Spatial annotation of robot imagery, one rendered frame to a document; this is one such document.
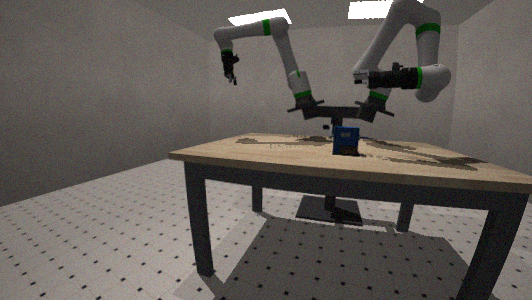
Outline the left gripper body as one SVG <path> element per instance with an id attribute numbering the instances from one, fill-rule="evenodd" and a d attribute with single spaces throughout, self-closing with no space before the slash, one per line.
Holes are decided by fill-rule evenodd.
<path id="1" fill-rule="evenodd" d="M 369 71 L 369 89 L 376 88 L 400 88 L 416 89 L 418 83 L 418 71 L 416 67 L 402 68 L 398 62 L 393 62 L 393 71 Z"/>

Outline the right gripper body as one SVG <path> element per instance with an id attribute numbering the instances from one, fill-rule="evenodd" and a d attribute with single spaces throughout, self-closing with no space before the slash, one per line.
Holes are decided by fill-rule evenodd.
<path id="1" fill-rule="evenodd" d="M 225 51 L 225 52 L 223 52 L 221 54 L 221 60 L 223 61 L 224 76 L 226 76 L 228 74 L 231 74 L 231 77 L 233 78 L 234 77 L 233 64 L 235 64 L 235 63 L 237 63 L 239 61 L 239 58 L 237 57 L 237 54 L 236 54 L 236 56 L 233 56 L 232 52 Z"/>

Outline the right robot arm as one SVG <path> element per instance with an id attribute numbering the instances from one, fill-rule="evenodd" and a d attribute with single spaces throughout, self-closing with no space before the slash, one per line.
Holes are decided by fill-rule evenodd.
<path id="1" fill-rule="evenodd" d="M 243 37 L 274 35 L 272 37 L 280 52 L 287 81 L 289 78 L 296 100 L 295 107 L 299 107 L 316 101 L 311 94 L 306 71 L 299 70 L 295 61 L 289 41 L 288 28 L 288 20 L 283 16 L 278 16 L 237 26 L 219 27 L 214 31 L 214 38 L 215 40 L 217 39 L 216 41 L 222 54 L 225 51 L 233 53 L 233 43 L 230 40 Z"/>

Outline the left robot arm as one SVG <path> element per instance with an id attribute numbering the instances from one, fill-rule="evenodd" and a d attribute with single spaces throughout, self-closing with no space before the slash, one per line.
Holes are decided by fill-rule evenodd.
<path id="1" fill-rule="evenodd" d="M 450 70 L 438 64 L 440 12 L 418 0 L 393 0 L 372 43 L 353 68 L 355 80 L 366 80 L 367 74 L 354 75 L 356 70 L 388 71 L 378 67 L 386 50 L 405 24 L 415 26 L 418 52 L 418 83 L 415 96 L 421 102 L 431 102 L 451 80 Z M 385 110 L 392 88 L 370 89 L 364 103 Z"/>

